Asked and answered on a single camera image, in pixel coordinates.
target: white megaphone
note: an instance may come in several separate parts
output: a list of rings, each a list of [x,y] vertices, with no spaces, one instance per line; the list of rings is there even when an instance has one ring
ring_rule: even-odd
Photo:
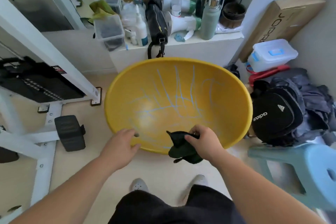
[[[175,17],[171,15],[170,12],[165,12],[165,20],[168,28],[168,35],[171,35],[177,31],[188,31],[187,35],[184,37],[184,40],[191,38],[194,34],[194,31],[198,30],[201,27],[201,19],[195,16],[187,17]]]
[[[196,3],[190,0],[182,0],[181,12],[192,14],[196,9]],[[168,12],[170,11],[170,0],[162,1],[162,11]]]

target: cardboard box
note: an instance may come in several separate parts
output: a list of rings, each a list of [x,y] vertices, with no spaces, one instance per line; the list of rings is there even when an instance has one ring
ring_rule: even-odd
[[[275,0],[239,53],[242,62],[253,51],[253,45],[274,39],[291,40],[325,5],[326,0]]]

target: plastic stool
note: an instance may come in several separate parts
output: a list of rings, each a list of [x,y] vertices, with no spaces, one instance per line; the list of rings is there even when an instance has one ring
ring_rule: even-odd
[[[248,156],[258,160],[263,176],[272,183],[267,160],[291,164],[306,191],[291,195],[309,208],[336,209],[336,150],[306,143],[285,148],[251,147]]]

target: forearm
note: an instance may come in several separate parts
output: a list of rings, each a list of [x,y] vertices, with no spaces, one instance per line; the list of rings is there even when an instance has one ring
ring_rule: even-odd
[[[248,224],[325,223],[305,205],[226,151],[213,164]]]
[[[107,178],[114,172],[96,158],[11,224],[80,224]]]

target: plastic storage box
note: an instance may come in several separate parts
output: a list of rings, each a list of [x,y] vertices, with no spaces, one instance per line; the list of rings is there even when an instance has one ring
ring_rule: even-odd
[[[124,0],[105,0],[105,1],[117,14],[120,14],[121,10],[124,7]]]
[[[286,64],[295,59],[298,52],[285,39],[276,39],[253,45],[253,52],[248,58],[254,72]]]
[[[111,52],[125,47],[125,32],[119,15],[93,21],[96,39]]]

